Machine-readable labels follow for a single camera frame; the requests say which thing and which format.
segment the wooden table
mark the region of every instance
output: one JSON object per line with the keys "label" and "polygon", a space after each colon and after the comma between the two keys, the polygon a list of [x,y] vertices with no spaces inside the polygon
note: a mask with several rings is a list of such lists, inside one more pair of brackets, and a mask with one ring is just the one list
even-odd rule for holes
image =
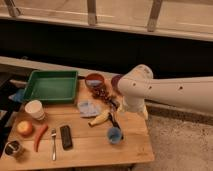
{"label": "wooden table", "polygon": [[[100,100],[92,98],[83,80],[79,81],[78,87],[77,101],[91,99],[95,104],[100,104],[102,109],[107,108]],[[117,121],[124,133],[124,140],[117,145],[111,145],[106,137],[107,130],[112,127],[110,121],[90,128],[88,122],[92,119],[81,118],[75,105],[45,105],[44,109],[47,117],[43,122],[48,123],[49,128],[40,141],[38,152],[33,150],[35,134],[23,138],[16,132],[17,123],[21,120],[31,120],[35,130],[41,125],[40,122],[27,115],[22,107],[8,140],[19,140],[26,150],[16,160],[4,153],[0,159],[0,170],[131,164],[154,160],[146,123],[136,113],[117,114]],[[70,126],[73,137],[73,149],[68,151],[64,151],[62,148],[59,130],[60,126],[65,124]],[[52,128],[57,130],[56,161],[52,161]]]}

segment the red bowl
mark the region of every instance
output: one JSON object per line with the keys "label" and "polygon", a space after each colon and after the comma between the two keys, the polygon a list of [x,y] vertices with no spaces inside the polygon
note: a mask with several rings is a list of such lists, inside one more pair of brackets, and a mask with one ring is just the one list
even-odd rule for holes
{"label": "red bowl", "polygon": [[104,77],[98,73],[92,73],[85,77],[85,84],[89,89],[104,85]]}

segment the gray floor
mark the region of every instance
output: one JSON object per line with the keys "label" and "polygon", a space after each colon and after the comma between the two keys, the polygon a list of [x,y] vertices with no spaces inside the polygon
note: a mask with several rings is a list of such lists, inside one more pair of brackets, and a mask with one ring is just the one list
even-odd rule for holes
{"label": "gray floor", "polygon": [[155,161],[134,171],[213,170],[213,127],[160,116],[147,122]]}

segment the banana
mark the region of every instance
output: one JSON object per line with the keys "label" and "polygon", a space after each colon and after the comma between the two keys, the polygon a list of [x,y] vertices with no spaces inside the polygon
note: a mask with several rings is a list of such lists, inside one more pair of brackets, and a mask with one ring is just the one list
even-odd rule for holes
{"label": "banana", "polygon": [[103,122],[105,122],[109,117],[109,110],[104,110],[100,115],[96,116],[96,118],[94,120],[92,120],[91,122],[89,122],[89,126],[95,126],[98,124],[101,124]]}

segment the peach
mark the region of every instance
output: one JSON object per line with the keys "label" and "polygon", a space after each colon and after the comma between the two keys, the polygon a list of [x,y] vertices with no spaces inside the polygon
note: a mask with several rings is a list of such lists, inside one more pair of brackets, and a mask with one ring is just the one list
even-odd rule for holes
{"label": "peach", "polygon": [[22,136],[28,136],[33,132],[33,125],[30,121],[21,121],[17,125],[17,131]]}

